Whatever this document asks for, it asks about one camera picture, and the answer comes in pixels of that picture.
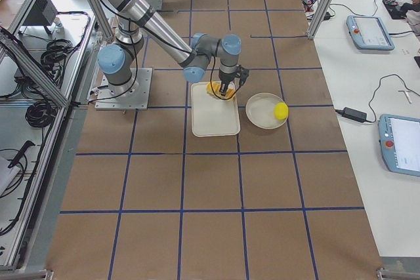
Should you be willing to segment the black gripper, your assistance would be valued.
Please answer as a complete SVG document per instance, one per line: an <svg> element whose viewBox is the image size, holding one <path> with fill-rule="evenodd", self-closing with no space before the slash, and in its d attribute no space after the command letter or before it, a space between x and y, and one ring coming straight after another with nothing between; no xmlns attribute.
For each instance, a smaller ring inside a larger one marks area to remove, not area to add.
<svg viewBox="0 0 420 280"><path fill-rule="evenodd" d="M234 93L234 95L236 95L238 91L244 86L248 77L249 70L244 68L242 65L225 66L221 64L219 68L219 79L221 81L219 88L220 97L228 98L230 93L229 84L235 79L239 79L239 86Z"/></svg>

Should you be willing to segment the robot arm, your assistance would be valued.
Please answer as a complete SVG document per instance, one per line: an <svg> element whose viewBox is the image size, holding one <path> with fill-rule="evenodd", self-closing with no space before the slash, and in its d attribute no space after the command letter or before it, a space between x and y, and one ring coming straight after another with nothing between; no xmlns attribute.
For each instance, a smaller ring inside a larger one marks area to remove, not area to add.
<svg viewBox="0 0 420 280"><path fill-rule="evenodd" d="M237 35L225 35L222 39L197 33L188 46L174 29L161 17L147 0L108 0L113 8L127 21L143 29L176 63L183 68L184 78L198 83L205 74L211 58L220 60L220 85L211 85L211 92L228 99L229 84L236 78L242 87L249 70L238 64L242 42Z"/></svg>

